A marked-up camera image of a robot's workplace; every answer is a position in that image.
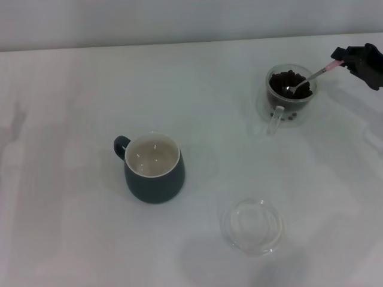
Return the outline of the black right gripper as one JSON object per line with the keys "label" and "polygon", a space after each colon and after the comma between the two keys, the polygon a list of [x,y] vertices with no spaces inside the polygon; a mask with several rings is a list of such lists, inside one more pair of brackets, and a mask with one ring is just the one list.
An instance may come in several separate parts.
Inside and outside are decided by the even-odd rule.
{"label": "black right gripper", "polygon": [[[371,89],[383,88],[383,54],[373,44],[338,47],[330,57],[334,60],[343,60],[343,66],[351,74],[359,74]],[[360,59],[348,59],[350,57],[360,57]]]}

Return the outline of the pink-handled metal spoon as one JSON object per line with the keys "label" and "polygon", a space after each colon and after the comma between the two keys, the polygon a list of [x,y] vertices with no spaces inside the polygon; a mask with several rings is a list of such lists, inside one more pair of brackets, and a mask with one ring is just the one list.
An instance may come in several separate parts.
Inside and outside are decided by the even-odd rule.
{"label": "pink-handled metal spoon", "polygon": [[326,72],[329,72],[331,70],[333,70],[334,68],[340,66],[341,64],[343,64],[344,62],[343,61],[338,61],[338,60],[334,60],[332,61],[331,63],[329,63],[327,66],[325,66],[324,68],[322,68],[321,70],[319,70],[318,72],[312,74],[310,77],[306,78],[305,80],[303,80],[301,83],[299,83],[297,86],[295,87],[292,87],[292,86],[286,86],[282,89],[282,91],[284,93],[291,93],[291,94],[294,94],[296,92],[296,90],[298,88],[300,88],[302,85],[310,82],[311,80],[314,80],[316,79],[317,77],[319,77],[320,75],[326,73]]}

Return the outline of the dark blue ceramic mug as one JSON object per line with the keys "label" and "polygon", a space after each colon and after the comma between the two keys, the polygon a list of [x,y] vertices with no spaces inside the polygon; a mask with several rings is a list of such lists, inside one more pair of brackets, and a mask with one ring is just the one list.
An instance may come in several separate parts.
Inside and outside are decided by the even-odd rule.
{"label": "dark blue ceramic mug", "polygon": [[156,132],[135,140],[118,136],[114,152],[123,160],[127,187],[140,201],[164,203],[181,191],[186,178],[183,155],[169,136]]}

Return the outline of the coffee bean pile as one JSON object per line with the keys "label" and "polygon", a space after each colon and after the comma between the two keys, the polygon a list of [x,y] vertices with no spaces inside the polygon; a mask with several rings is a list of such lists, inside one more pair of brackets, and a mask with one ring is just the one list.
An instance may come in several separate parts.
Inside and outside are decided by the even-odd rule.
{"label": "coffee bean pile", "polygon": [[283,106],[285,111],[295,112],[303,109],[313,95],[310,83],[304,83],[295,93],[285,92],[284,87],[295,87],[306,78],[292,70],[272,74],[269,79],[268,101],[271,107]]}

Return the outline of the clear round glass dish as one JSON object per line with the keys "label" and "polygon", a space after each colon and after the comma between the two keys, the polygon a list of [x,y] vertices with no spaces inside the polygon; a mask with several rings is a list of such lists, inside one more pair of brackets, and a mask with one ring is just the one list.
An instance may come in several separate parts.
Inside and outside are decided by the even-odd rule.
{"label": "clear round glass dish", "polygon": [[229,244],[259,257],[275,251],[284,234],[279,212],[267,202],[245,199],[223,212],[221,232]]}

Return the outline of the clear double-wall glass cup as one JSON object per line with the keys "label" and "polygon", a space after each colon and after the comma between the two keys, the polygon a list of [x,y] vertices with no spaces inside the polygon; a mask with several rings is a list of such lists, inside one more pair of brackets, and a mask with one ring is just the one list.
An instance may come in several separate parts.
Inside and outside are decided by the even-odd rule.
{"label": "clear double-wall glass cup", "polygon": [[[266,83],[265,83],[266,88],[270,89],[270,87],[269,87],[269,79],[271,78],[272,74],[278,74],[278,73],[289,71],[289,70],[292,70],[293,72],[295,72],[297,74],[301,74],[305,78],[308,78],[308,77],[310,77],[312,75],[312,72],[309,71],[308,69],[304,68],[303,66],[299,66],[299,65],[295,65],[295,64],[276,65],[273,68],[271,68],[269,70],[269,72],[267,73]],[[317,90],[318,90],[317,80],[311,80],[309,83],[310,83],[313,95],[311,97],[309,97],[308,100],[310,98],[313,99],[315,97],[316,93],[317,93]],[[273,114],[273,117],[272,117],[272,119],[271,119],[271,121],[269,122],[269,125],[268,125],[268,133],[269,134],[272,135],[272,134],[276,133],[276,131],[278,130],[279,122],[281,120],[283,111],[284,111],[283,107],[281,107],[281,106],[277,106],[276,107],[276,110],[275,110],[275,112]]]}

